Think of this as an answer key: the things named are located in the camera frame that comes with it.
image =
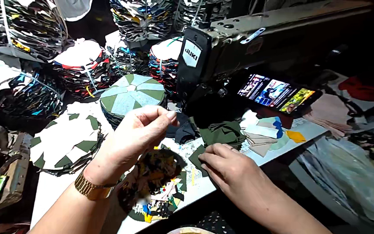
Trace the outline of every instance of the gold watch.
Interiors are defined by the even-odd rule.
[[[83,171],[74,181],[74,187],[83,195],[85,195],[89,200],[96,201],[100,199],[105,199],[109,197],[115,188],[116,184],[107,185],[95,185],[87,181],[83,176]]]

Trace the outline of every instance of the juki logo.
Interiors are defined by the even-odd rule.
[[[185,49],[185,52],[187,52],[188,55],[190,55],[195,61],[197,61],[197,55],[195,55],[193,51],[190,51],[189,49]]]

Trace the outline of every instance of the smartphone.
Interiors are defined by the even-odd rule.
[[[250,74],[237,94],[285,114],[300,114],[303,109],[321,97],[322,92],[310,90],[299,84]]]

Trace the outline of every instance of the hand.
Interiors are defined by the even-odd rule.
[[[130,111],[115,132],[109,133],[84,176],[96,185],[114,184],[135,165],[138,156],[164,139],[169,125],[177,126],[177,115],[160,106]]]
[[[269,209],[269,197],[279,190],[255,162],[227,144],[208,146],[199,156],[204,168],[226,196],[245,214]]]

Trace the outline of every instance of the phone screen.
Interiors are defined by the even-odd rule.
[[[248,82],[238,92],[242,97],[288,114],[314,93],[315,91],[257,74],[251,74]]]

